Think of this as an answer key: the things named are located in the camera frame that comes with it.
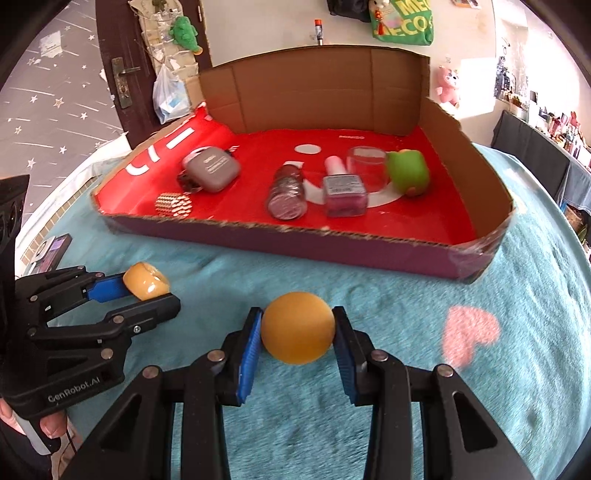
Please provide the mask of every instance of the wall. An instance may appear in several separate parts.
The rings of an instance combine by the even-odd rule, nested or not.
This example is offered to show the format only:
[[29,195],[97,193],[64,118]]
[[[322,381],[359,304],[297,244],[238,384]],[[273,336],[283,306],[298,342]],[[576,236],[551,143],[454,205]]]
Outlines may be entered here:
[[529,36],[525,51],[530,90],[554,113],[577,112],[581,131],[591,139],[591,87],[554,33],[525,8]]
[[[480,0],[482,9],[459,8],[450,0],[431,0],[435,39],[428,47],[406,47],[431,57],[435,72],[441,64],[460,69],[462,103],[453,114],[470,124],[472,117],[489,114],[495,108],[492,98],[496,69],[496,34],[492,0]],[[324,26],[326,44],[379,45],[371,26],[358,20],[331,16],[326,0],[248,0],[224,2],[202,0],[206,34],[214,65],[238,58],[284,48],[315,45],[314,19]],[[431,97],[436,99],[435,79]],[[498,116],[481,122],[482,135],[473,130],[473,141],[490,144]]]
[[[513,31],[527,27],[524,51],[515,60],[525,67],[528,90],[538,92],[540,105],[550,112],[576,111],[583,135],[591,138],[591,87],[562,42],[519,0],[494,0],[494,5],[498,42],[511,35],[507,24],[513,25]],[[502,45],[498,43],[498,47],[500,54]]]

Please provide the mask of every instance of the green bag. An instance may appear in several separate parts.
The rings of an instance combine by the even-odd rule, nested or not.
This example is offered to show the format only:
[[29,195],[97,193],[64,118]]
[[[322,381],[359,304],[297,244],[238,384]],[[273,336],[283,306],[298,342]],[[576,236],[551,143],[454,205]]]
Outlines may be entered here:
[[378,40],[406,45],[433,43],[430,0],[369,0],[369,16]]

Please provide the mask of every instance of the door lock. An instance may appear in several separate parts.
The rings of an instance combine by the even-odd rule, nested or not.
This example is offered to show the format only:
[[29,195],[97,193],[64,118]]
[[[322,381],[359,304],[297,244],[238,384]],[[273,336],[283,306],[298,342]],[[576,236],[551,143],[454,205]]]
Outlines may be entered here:
[[119,97],[119,104],[121,108],[127,108],[131,106],[131,94],[129,93],[129,85],[127,84],[127,78],[125,75],[141,70],[141,67],[124,68],[123,57],[116,57],[111,59],[111,65],[113,67],[113,77],[115,78],[115,86],[117,88],[117,95]]

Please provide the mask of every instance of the orange ping pong ball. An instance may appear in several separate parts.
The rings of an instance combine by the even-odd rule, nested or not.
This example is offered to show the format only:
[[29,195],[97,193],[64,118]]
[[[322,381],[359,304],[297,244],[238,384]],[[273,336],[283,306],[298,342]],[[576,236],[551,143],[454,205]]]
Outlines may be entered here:
[[273,300],[262,316],[261,339],[278,360],[303,365],[318,360],[335,336],[335,317],[324,300],[302,291]]

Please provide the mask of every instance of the green plush toy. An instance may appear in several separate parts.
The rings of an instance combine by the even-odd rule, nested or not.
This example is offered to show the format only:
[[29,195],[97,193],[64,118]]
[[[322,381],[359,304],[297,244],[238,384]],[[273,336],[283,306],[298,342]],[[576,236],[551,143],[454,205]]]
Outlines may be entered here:
[[170,29],[170,36],[174,42],[193,54],[200,55],[203,49],[197,44],[197,30],[191,25],[188,17],[178,17]]
[[388,152],[386,168],[396,189],[408,197],[421,195],[429,187],[431,175],[419,150]]

